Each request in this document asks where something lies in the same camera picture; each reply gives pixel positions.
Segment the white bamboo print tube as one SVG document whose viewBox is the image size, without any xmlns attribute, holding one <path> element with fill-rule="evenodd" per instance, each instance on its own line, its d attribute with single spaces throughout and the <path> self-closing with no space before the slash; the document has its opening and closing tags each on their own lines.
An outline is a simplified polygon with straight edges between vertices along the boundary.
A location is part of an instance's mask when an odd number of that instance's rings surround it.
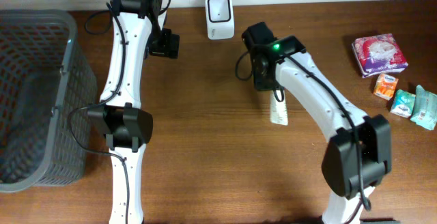
<svg viewBox="0 0 437 224">
<path fill-rule="evenodd" d="M 282 126 L 288 125 L 285 94 L 282 89 L 272 90 L 270 93 L 270 122 Z"/>
</svg>

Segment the red purple tissue pack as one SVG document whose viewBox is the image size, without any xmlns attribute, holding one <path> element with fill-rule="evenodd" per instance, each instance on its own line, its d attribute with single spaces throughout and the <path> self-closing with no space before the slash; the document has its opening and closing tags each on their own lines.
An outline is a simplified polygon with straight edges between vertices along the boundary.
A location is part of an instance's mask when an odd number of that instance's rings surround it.
<svg viewBox="0 0 437 224">
<path fill-rule="evenodd" d="M 392 33 L 357 38 L 352 50 L 363 78 L 381 73 L 399 73 L 408 67 Z"/>
</svg>

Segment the orange small tissue pack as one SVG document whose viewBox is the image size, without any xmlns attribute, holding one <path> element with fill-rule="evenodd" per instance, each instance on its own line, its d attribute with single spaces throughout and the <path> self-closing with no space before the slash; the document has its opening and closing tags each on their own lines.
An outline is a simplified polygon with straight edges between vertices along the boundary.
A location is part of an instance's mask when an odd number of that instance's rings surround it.
<svg viewBox="0 0 437 224">
<path fill-rule="evenodd" d="M 395 94 L 398 81 L 393 76 L 385 73 L 380 74 L 373 89 L 373 94 L 385 100 L 390 100 Z"/>
</svg>

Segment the teal small tissue pack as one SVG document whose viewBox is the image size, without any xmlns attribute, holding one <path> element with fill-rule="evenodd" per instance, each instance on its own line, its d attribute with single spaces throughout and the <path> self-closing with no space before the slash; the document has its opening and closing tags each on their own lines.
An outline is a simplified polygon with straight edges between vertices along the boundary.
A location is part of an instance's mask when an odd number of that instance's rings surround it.
<svg viewBox="0 0 437 224">
<path fill-rule="evenodd" d="M 404 90 L 397 90 L 390 112 L 398 116 L 409 118 L 412 115 L 416 95 Z"/>
</svg>

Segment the mint green wipes pack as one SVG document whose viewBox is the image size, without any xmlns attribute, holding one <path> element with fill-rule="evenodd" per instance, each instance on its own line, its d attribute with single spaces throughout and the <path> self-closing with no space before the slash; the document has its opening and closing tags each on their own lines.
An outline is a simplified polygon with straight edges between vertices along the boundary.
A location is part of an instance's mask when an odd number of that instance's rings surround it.
<svg viewBox="0 0 437 224">
<path fill-rule="evenodd" d="M 436 94 L 426 91 L 421 85 L 417 85 L 416 98 L 410 120 L 427 130 L 435 129 Z"/>
</svg>

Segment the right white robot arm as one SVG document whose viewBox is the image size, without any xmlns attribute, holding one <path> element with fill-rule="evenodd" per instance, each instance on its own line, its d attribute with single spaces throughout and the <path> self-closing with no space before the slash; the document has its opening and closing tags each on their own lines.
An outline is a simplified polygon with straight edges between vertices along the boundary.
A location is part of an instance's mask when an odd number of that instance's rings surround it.
<svg viewBox="0 0 437 224">
<path fill-rule="evenodd" d="M 383 115 L 368 116 L 320 72 L 295 36 L 277 38 L 264 22 L 248 27 L 242 41 L 257 91 L 276 102 L 293 95 L 322 131 L 327 148 L 322 174 L 331 189 L 319 223 L 362 223 L 369 196 L 392 170 L 391 127 Z"/>
</svg>

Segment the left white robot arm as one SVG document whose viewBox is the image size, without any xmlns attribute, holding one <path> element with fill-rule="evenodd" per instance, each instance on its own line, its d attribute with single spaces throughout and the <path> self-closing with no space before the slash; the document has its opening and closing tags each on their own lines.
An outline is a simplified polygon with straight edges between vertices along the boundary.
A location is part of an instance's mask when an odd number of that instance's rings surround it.
<svg viewBox="0 0 437 224">
<path fill-rule="evenodd" d="M 110 223 L 142 223 L 142 161 L 152 138 L 153 117 L 141 108 L 141 75 L 148 56 L 178 57 L 180 37 L 165 27 L 171 0 L 109 0 L 113 47 L 98 104 L 86 109 L 111 158 Z"/>
</svg>

